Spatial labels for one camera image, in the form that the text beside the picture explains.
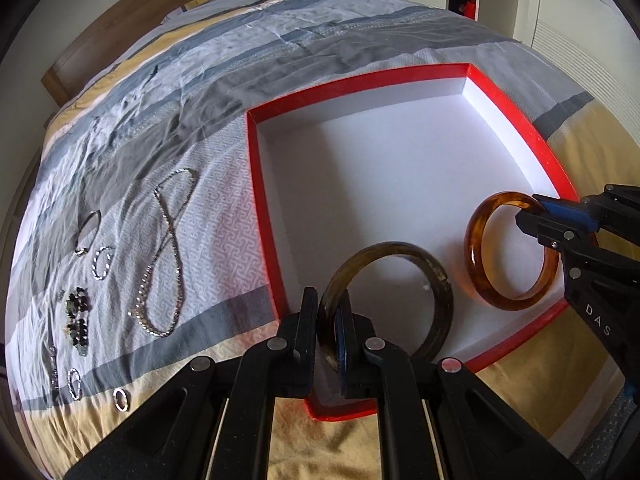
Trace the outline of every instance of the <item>white wall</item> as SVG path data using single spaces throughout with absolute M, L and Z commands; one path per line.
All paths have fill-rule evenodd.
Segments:
M 40 78 L 93 20 L 118 0 L 41 0 L 0 64 L 0 226 L 58 109 Z

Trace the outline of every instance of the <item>white ring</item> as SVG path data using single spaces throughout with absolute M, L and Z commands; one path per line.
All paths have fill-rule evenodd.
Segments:
M 98 275 L 98 269 L 97 269 L 97 264 L 98 264 L 98 258 L 100 257 L 100 254 L 102 254 L 103 251 L 115 251 L 115 249 L 113 247 L 109 247 L 109 246 L 103 246 L 100 249 L 98 249 L 97 251 L 95 251 L 95 256 L 94 256 L 94 260 L 91 263 L 91 273 L 94 276 L 94 278 L 96 280 L 98 280 L 99 282 L 101 282 L 104 278 L 107 277 L 107 274 L 109 273 L 109 267 L 111 266 L 111 253 L 107 252 L 106 254 L 106 258 L 107 258 L 107 262 L 104 264 L 104 271 L 102 272 L 102 275 L 99 276 Z
M 118 394 L 122 396 L 122 405 L 118 400 Z M 129 411 L 129 397 L 127 397 L 127 393 L 122 388 L 116 388 L 113 391 L 113 403 L 116 405 L 116 409 L 119 412 L 128 412 Z
M 73 376 L 73 374 L 78 376 L 77 393 L 74 391 L 73 385 L 71 384 L 71 377 Z M 69 393 L 71 394 L 71 397 L 73 397 L 73 400 L 79 400 L 80 397 L 82 397 L 82 378 L 80 376 L 80 372 L 75 368 L 71 368 L 71 370 L 66 373 L 66 385 L 69 387 Z

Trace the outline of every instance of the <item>silver bangle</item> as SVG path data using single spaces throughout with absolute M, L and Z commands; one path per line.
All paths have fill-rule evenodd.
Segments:
M 77 392 L 74 390 L 74 387 L 73 387 L 73 384 L 72 384 L 73 375 L 76 375 L 78 377 L 78 391 Z M 82 378 L 80 377 L 80 372 L 78 370 L 76 370 L 75 368 L 71 368 L 71 370 L 69 370 L 66 373 L 66 385 L 69 387 L 69 393 L 71 394 L 71 397 L 73 397 L 73 400 L 79 400 L 80 397 L 82 397 Z
M 91 218 L 93 218 L 94 216 L 98 217 L 98 227 L 95 229 L 94 238 L 92 238 L 91 243 L 89 244 L 89 247 L 78 247 L 78 244 L 80 243 L 80 235 L 82 234 L 82 230 L 87 226 L 87 224 L 89 223 L 89 220 L 91 220 Z M 78 236 L 76 237 L 76 248 L 74 250 L 74 254 L 76 256 L 83 256 L 89 252 L 89 249 L 94 244 L 95 237 L 98 235 L 98 229 L 100 228 L 101 223 L 102 223 L 102 213 L 100 213 L 99 209 L 95 211 L 91 211 L 89 213 L 89 216 L 84 220 L 84 222 L 82 222 L 82 225 L 80 226 L 80 229 L 78 231 Z
M 113 257 L 113 251 L 115 251 L 115 249 L 109 246 L 103 246 L 97 251 L 95 251 L 94 260 L 91 263 L 91 273 L 94 276 L 94 278 L 99 282 L 101 282 L 104 278 L 106 278 L 107 274 L 109 273 L 109 267 L 111 266 L 111 258 Z M 100 254 L 102 254 L 103 252 L 105 252 L 107 262 L 104 264 L 104 270 L 102 272 L 102 275 L 99 275 L 96 265 L 98 264 L 98 258 L 100 257 Z
M 129 397 L 127 397 L 127 393 L 122 388 L 116 388 L 113 391 L 113 403 L 119 412 L 129 411 Z

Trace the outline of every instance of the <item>screw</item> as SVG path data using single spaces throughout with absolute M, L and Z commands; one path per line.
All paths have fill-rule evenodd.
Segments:
M 204 355 L 199 355 L 191 360 L 190 365 L 191 370 L 194 372 L 203 372 L 211 366 L 211 361 L 209 358 L 204 357 Z
M 267 341 L 269 350 L 284 350 L 287 347 L 287 340 L 281 337 L 272 337 Z
M 462 363 L 453 357 L 447 357 L 440 363 L 442 369 L 449 374 L 455 374 L 462 370 Z
M 370 337 L 364 342 L 369 350 L 382 350 L 385 347 L 385 340 L 379 337 Z

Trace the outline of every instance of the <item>necklace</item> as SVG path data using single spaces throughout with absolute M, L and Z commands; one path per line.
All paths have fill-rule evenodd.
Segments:
M 175 235 L 175 219 L 171 217 L 169 213 L 169 206 L 166 203 L 166 200 L 162 196 L 162 186 L 166 184 L 169 180 L 171 180 L 174 176 L 187 173 L 190 177 L 190 187 L 185 197 L 180 209 L 175 215 L 175 219 L 178 218 L 184 207 L 188 204 L 191 199 L 191 195 L 193 194 L 193 190 L 196 187 L 196 183 L 198 181 L 198 174 L 195 170 L 191 170 L 190 168 L 180 168 L 178 170 L 172 171 L 160 184 L 156 186 L 154 189 L 154 197 L 158 201 L 158 205 L 160 206 L 160 210 L 162 212 L 162 218 L 166 222 L 166 232 L 162 237 L 162 241 L 160 242 L 160 246 L 154 254 L 151 263 L 146 266 L 145 272 L 142 274 L 142 280 L 140 281 L 140 287 L 138 289 L 138 295 L 136 296 L 136 304 L 129 312 L 129 316 L 134 317 L 138 320 L 140 326 L 149 334 L 155 337 L 167 337 L 171 335 L 174 331 L 175 326 L 178 324 L 178 318 L 180 317 L 180 310 L 182 309 L 182 303 L 184 301 L 184 279 L 182 276 L 182 261 L 180 259 L 180 252 L 178 251 L 178 240 Z M 154 269 L 156 268 L 156 263 L 158 262 L 162 251 L 166 247 L 166 241 L 169 238 L 171 243 L 172 252 L 174 254 L 175 260 L 175 283 L 176 283 L 176 300 L 174 310 L 172 312 L 171 321 L 169 323 L 169 328 L 165 331 L 158 330 L 156 327 L 152 325 L 152 323 L 148 320 L 148 315 L 146 312 L 146 297 L 148 293 L 148 288 L 150 287 L 151 280 L 153 279 Z

